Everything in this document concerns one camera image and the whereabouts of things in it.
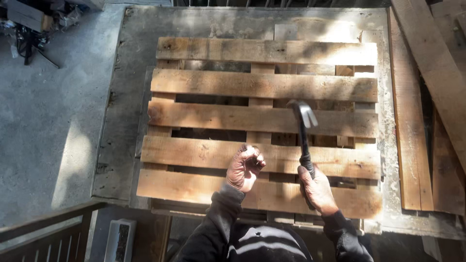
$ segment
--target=black sleeve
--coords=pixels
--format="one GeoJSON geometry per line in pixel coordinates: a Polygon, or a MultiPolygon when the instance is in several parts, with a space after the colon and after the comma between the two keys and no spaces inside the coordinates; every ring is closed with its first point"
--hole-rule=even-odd
{"type": "Polygon", "coordinates": [[[177,261],[220,261],[230,230],[243,211],[244,197],[244,193],[227,184],[215,192],[206,217],[182,247],[177,261]]]}
{"type": "Polygon", "coordinates": [[[366,248],[359,243],[351,220],[346,219],[340,210],[331,216],[322,216],[322,219],[325,222],[323,231],[335,246],[338,262],[374,261],[366,248]]]}

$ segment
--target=white container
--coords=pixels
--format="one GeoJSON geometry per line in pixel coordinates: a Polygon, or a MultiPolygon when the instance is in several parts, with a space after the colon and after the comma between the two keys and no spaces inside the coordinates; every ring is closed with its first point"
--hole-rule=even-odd
{"type": "Polygon", "coordinates": [[[117,258],[118,240],[120,238],[120,225],[129,226],[128,237],[126,239],[126,248],[124,252],[123,262],[130,262],[133,253],[134,234],[136,232],[136,221],[128,219],[110,221],[109,238],[107,240],[107,248],[105,249],[105,262],[115,262],[117,258]]]}

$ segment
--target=stacked lumber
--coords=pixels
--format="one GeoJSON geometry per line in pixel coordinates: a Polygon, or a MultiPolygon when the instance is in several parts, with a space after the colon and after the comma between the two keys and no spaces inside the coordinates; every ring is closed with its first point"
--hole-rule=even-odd
{"type": "MultiPolygon", "coordinates": [[[[289,99],[376,103],[377,78],[298,75],[296,70],[273,74],[274,64],[375,66],[374,43],[207,39],[160,37],[158,65],[153,72],[150,116],[144,137],[137,195],[155,199],[210,204],[213,192],[225,180],[225,170],[242,142],[171,137],[173,129],[244,131],[244,142],[259,147],[267,161],[263,172],[290,182],[260,177],[243,201],[244,208],[317,214],[301,196],[295,175],[301,150],[296,143],[275,145],[274,134],[297,134],[291,109],[278,106],[289,99]],[[251,72],[183,69],[184,61],[250,62],[251,72]],[[181,103],[177,94],[248,97],[249,106],[181,103]],[[186,167],[185,172],[170,166],[186,167]]],[[[313,135],[361,139],[378,137],[374,112],[315,111],[319,127],[313,135]]],[[[380,152],[337,147],[310,147],[313,161],[330,178],[365,179],[381,176],[380,152]]],[[[380,189],[332,187],[343,214],[349,218],[374,218],[382,209],[380,189]]]]}
{"type": "Polygon", "coordinates": [[[393,84],[394,93],[402,93],[396,94],[395,109],[403,108],[396,116],[403,208],[465,215],[466,5],[445,0],[432,5],[432,13],[423,0],[394,0],[393,7],[393,84]],[[432,192],[416,63],[435,104],[432,192]]]}

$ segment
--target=black jacket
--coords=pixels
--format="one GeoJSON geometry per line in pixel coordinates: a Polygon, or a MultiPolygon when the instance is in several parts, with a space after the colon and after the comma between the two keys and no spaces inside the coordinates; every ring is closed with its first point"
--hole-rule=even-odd
{"type": "MultiPolygon", "coordinates": [[[[244,197],[229,185],[215,192],[207,216],[188,238],[177,261],[312,261],[304,241],[291,227],[235,223],[244,197]]],[[[322,219],[337,261],[373,261],[341,211],[322,219]]]]}

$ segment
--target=black rubber grip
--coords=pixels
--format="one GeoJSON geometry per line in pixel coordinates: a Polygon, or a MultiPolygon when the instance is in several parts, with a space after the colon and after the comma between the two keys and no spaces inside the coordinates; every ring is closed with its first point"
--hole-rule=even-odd
{"type": "MultiPolygon", "coordinates": [[[[312,165],[312,162],[311,162],[310,153],[301,156],[301,158],[299,159],[299,163],[309,171],[309,174],[311,175],[311,178],[314,179],[314,166],[312,165]]],[[[300,184],[301,194],[306,199],[306,204],[308,205],[309,209],[310,210],[315,210],[315,207],[311,204],[311,202],[309,202],[308,196],[306,195],[306,192],[305,192],[305,189],[304,189],[304,184],[303,184],[303,182],[301,180],[299,181],[299,184],[300,184]]]]}

